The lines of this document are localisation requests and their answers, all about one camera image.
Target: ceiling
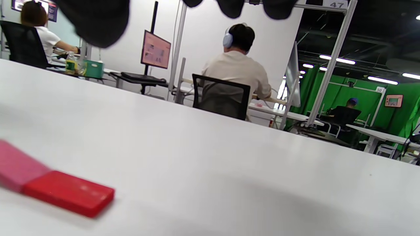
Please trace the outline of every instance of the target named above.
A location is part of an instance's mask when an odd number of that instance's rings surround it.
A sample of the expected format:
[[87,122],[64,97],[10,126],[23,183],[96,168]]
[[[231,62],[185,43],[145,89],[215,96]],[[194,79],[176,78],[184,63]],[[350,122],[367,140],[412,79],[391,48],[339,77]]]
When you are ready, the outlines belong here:
[[[307,4],[322,5],[322,0]],[[339,57],[355,65],[337,63],[334,74],[355,79],[376,76],[399,83],[420,82],[401,76],[420,75],[420,0],[359,0]],[[296,37],[300,66],[328,61],[344,14],[305,9]]]

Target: white shirt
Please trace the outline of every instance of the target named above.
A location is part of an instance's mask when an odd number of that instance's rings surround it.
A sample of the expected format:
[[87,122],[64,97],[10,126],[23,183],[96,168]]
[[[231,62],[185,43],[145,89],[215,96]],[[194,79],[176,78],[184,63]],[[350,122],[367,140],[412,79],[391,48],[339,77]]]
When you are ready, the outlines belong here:
[[56,34],[49,31],[44,26],[36,26],[39,38],[41,39],[42,46],[44,47],[45,56],[48,63],[52,63],[53,47],[61,40]]
[[249,85],[251,92],[248,103],[251,102],[253,93],[259,98],[266,98],[271,93],[264,67],[238,51],[225,52],[207,62],[202,74],[215,79]]

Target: plastic bottle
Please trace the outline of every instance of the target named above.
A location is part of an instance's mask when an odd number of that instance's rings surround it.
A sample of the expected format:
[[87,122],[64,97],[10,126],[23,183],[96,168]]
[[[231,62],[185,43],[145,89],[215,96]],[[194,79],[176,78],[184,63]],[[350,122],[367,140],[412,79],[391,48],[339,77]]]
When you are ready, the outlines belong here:
[[66,73],[74,75],[77,73],[77,62],[74,57],[74,52],[69,52],[66,59]]

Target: red block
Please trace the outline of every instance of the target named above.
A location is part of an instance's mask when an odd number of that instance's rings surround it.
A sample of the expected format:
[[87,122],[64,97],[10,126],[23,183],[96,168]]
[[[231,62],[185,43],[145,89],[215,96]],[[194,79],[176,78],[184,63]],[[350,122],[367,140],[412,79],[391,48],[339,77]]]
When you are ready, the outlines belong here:
[[51,171],[26,184],[22,193],[94,218],[111,203],[115,190],[59,171]]

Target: chair backrest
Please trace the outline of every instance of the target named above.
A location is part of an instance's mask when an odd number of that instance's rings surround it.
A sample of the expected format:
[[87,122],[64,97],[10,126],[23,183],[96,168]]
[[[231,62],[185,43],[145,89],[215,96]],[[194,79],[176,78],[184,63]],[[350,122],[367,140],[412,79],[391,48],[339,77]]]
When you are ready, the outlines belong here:
[[248,85],[196,74],[192,75],[192,79],[194,82],[194,108],[243,121],[247,118],[251,90]]
[[334,109],[333,122],[339,125],[352,124],[361,113],[360,110],[337,106]]
[[9,45],[11,61],[44,69],[48,67],[36,28],[9,21],[1,21],[0,25]]

